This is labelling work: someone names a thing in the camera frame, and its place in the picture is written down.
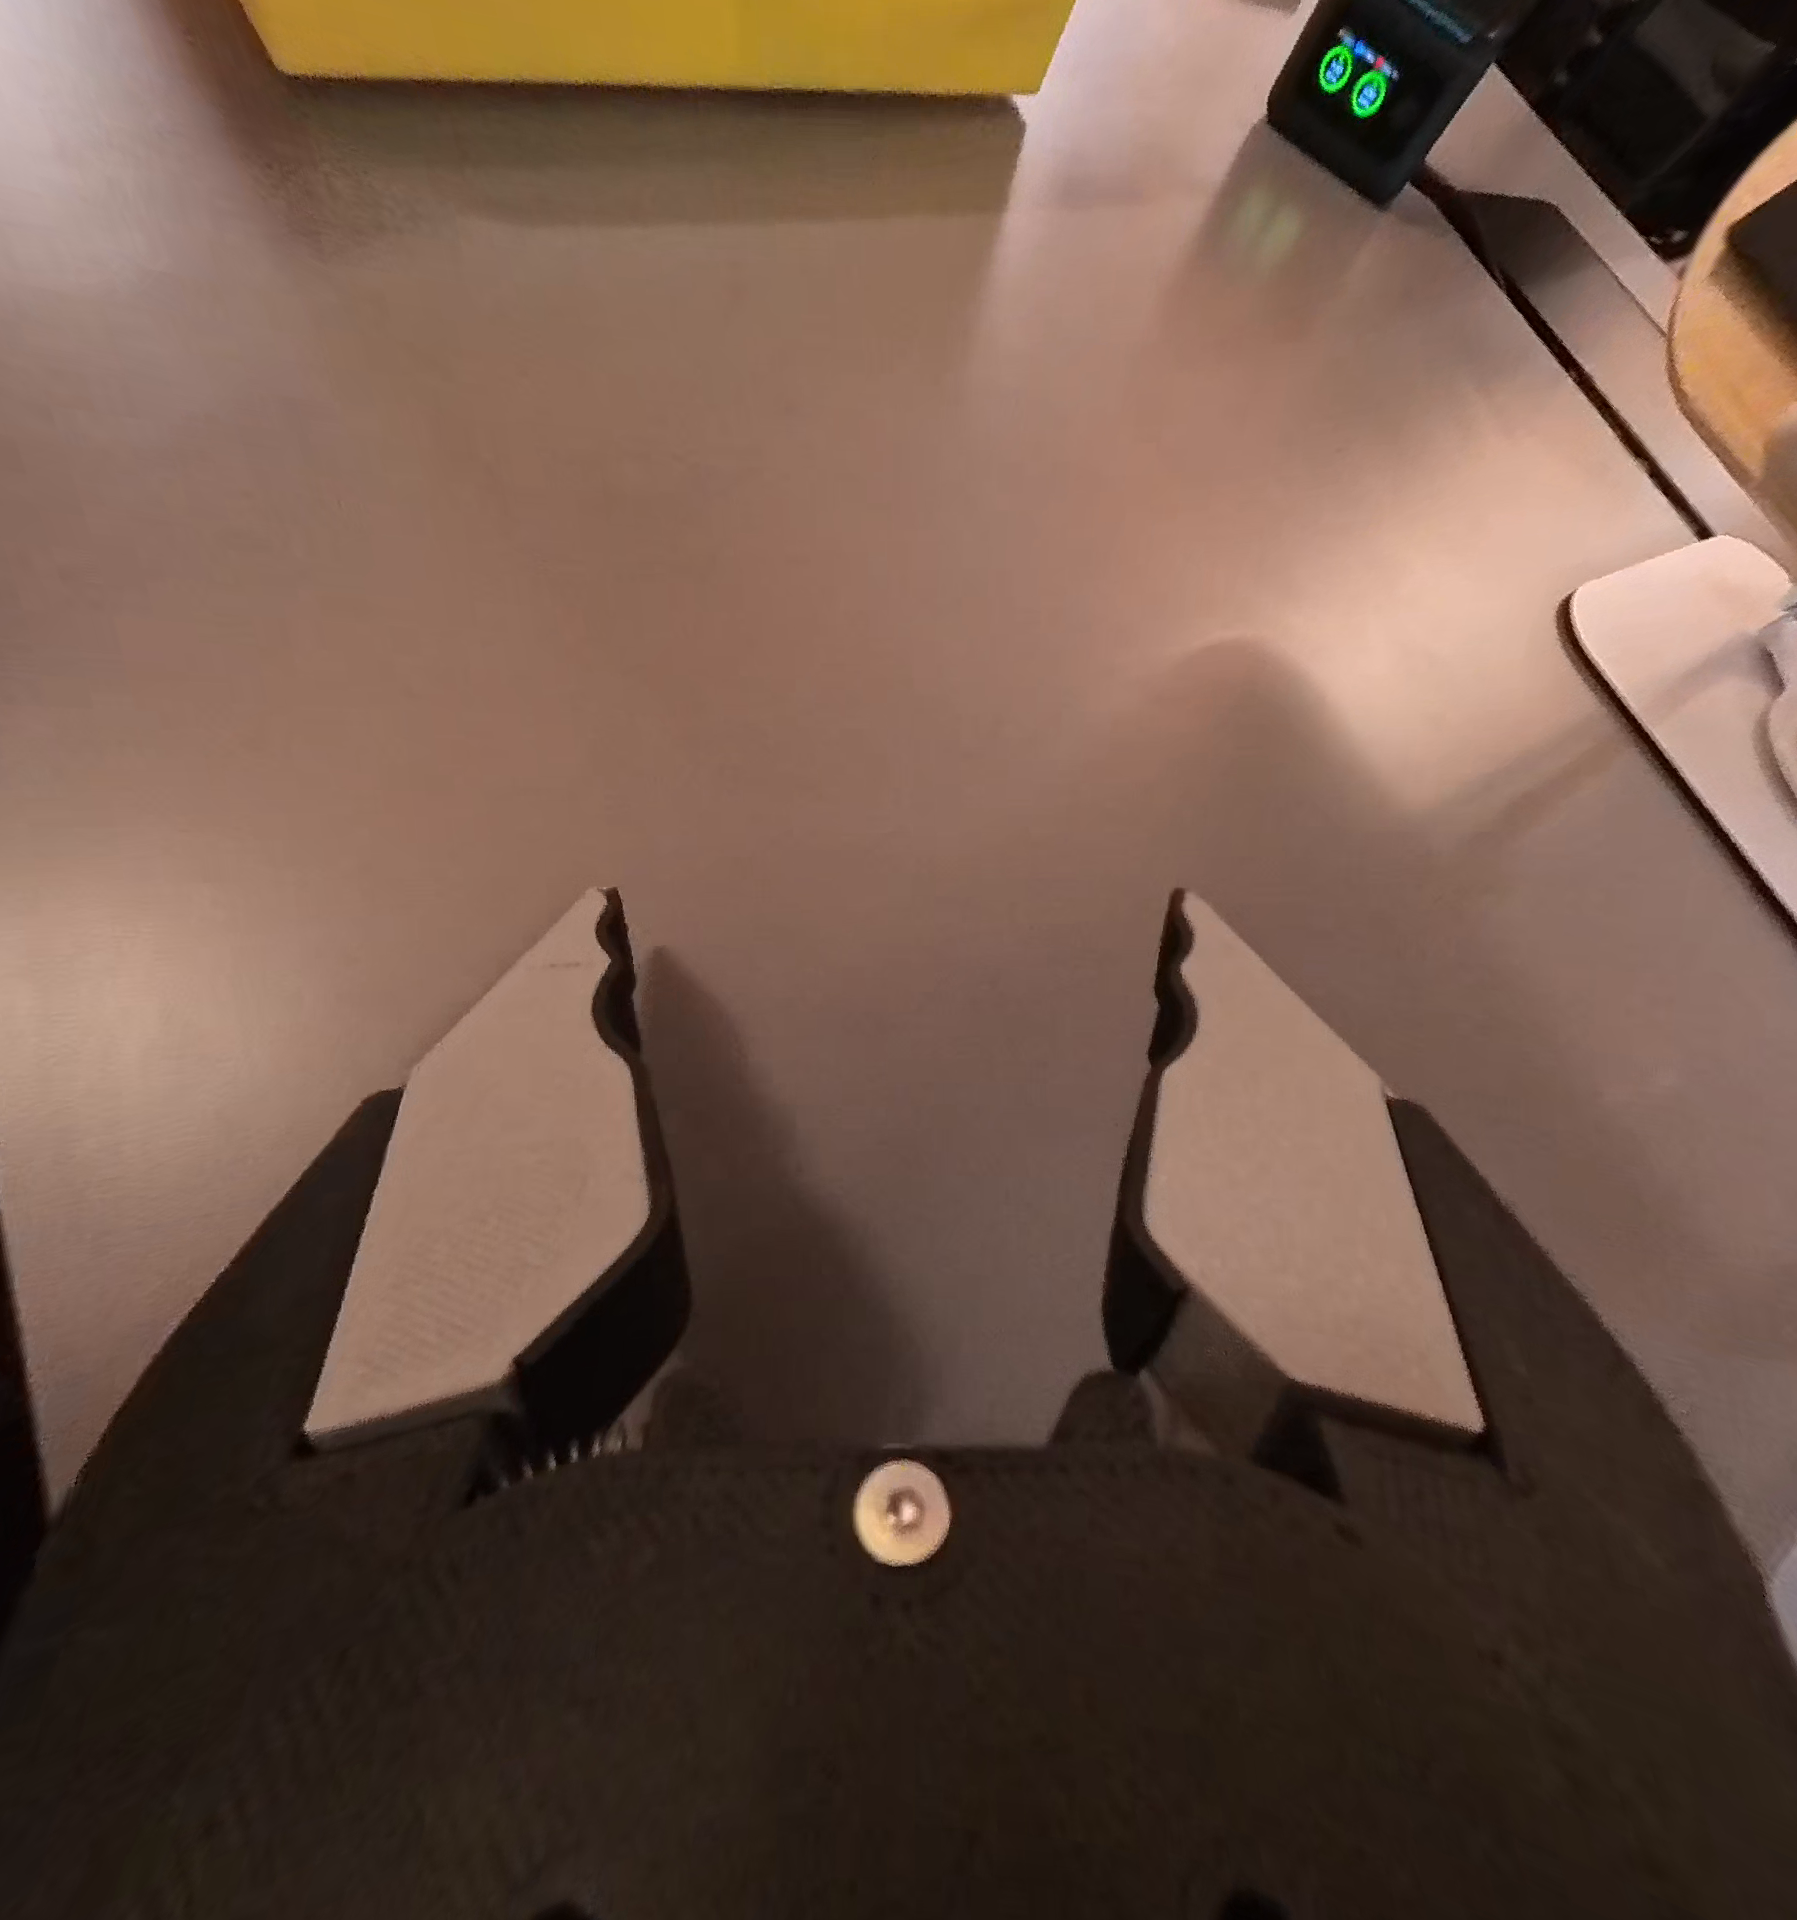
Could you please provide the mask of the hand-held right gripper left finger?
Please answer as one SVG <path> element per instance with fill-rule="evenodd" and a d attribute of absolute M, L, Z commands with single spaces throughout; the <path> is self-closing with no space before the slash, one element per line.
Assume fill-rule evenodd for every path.
<path fill-rule="evenodd" d="M 687 1322 L 629 926 L 595 888 L 410 1072 L 305 1440 L 485 1418 L 520 1453 L 581 1453 Z"/>

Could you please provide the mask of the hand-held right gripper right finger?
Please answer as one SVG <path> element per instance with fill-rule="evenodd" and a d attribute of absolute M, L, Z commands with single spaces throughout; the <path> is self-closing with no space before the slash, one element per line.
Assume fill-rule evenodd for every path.
<path fill-rule="evenodd" d="M 1101 1291 L 1109 1362 L 1205 1453 L 1317 1422 L 1469 1451 L 1487 1412 L 1381 1077 L 1197 894 L 1171 894 Z"/>

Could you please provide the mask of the small black display device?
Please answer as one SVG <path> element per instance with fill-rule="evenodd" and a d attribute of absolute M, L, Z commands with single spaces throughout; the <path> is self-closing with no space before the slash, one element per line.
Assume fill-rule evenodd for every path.
<path fill-rule="evenodd" d="M 1269 87 L 1269 129 L 1386 211 L 1529 10 L 1531 3 L 1321 3 Z"/>

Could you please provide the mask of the yellow plastic bin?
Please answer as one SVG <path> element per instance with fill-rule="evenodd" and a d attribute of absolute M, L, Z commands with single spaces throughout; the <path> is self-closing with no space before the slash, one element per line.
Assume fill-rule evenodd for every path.
<path fill-rule="evenodd" d="M 1071 3 L 244 3 L 286 76 L 348 83 L 1006 98 Z"/>

